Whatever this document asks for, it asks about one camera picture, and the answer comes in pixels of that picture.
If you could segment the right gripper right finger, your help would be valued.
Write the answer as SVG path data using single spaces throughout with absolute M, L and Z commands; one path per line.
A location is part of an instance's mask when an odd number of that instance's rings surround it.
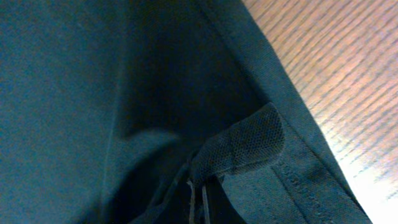
M 202 191 L 202 200 L 203 200 L 204 222 L 205 224 L 211 224 L 208 196 L 205 185 L 202 187 L 201 191 Z

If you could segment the black polo shirt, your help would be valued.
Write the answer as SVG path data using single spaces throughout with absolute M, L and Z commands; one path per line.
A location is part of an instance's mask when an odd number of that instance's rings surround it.
M 2 1 L 1 222 L 369 223 L 241 1 Z

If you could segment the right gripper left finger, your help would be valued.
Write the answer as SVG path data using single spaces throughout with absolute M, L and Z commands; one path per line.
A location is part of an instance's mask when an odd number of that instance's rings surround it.
M 195 224 L 195 186 L 191 180 L 187 181 L 188 186 L 190 187 L 191 194 L 190 194 L 190 201 L 189 201 L 189 224 Z

